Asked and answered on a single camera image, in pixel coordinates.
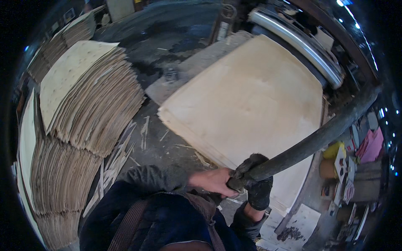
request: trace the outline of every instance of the glove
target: glove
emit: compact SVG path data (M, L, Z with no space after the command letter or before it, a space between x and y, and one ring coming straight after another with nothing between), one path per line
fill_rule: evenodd
M246 159L232 174L233 178L240 179L244 176L244 173L252 168L269 160L267 157L260 153L253 153L248 159ZM271 193L273 176L259 181L259 182L247 182L245 189L248 193L248 202L254 209L258 211L264 211L269 206L269 194Z

